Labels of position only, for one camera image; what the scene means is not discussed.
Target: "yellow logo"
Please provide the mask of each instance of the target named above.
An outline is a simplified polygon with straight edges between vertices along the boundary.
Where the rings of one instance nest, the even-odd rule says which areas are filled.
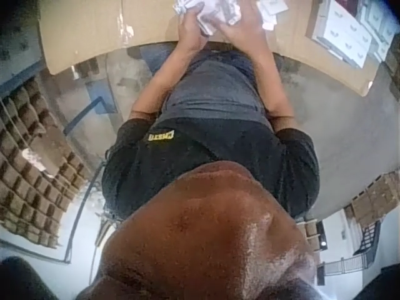
[[[173,139],[175,130],[169,131],[163,134],[149,134],[149,142],[151,141],[163,141],[165,139]]]

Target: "gray t-shirt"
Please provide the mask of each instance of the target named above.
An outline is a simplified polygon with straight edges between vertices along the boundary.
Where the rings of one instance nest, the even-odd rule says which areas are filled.
[[[213,60],[204,61],[177,84],[156,124],[174,118],[238,119],[270,127],[250,80],[236,67]]]

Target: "black shirt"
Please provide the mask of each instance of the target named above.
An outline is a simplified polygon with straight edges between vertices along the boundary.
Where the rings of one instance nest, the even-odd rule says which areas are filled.
[[[102,177],[106,206],[126,219],[178,176],[215,161],[246,167],[294,218],[319,192],[313,142],[302,131],[274,134],[258,122],[227,119],[168,119],[153,127],[131,119],[109,152]]]

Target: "white wall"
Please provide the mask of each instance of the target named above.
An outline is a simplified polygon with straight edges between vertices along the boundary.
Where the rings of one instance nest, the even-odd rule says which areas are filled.
[[[331,263],[353,256],[354,249],[344,210],[340,210],[322,221],[326,235],[327,250],[321,252],[321,262]]]
[[[354,272],[325,277],[325,286],[319,290],[331,300],[353,300],[363,289],[363,273]]]
[[[320,253],[321,262],[331,263],[353,256],[350,229],[343,209],[327,217],[322,223],[328,249]],[[352,300],[363,288],[363,273],[328,276],[325,277],[325,286],[318,288],[328,299]]]
[[[381,235],[374,264],[363,271],[363,285],[368,285],[380,273],[381,269],[400,263],[400,207],[397,207],[383,219]]]

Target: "forearm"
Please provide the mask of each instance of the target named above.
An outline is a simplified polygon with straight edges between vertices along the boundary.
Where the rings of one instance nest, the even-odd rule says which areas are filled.
[[[192,54],[181,51],[177,46],[132,105],[130,118],[152,119],[160,111],[168,93],[188,70],[192,58]]]
[[[294,109],[283,88],[272,52],[266,48],[251,57],[256,75],[257,89],[268,110],[269,120],[275,132],[285,128],[298,128]]]

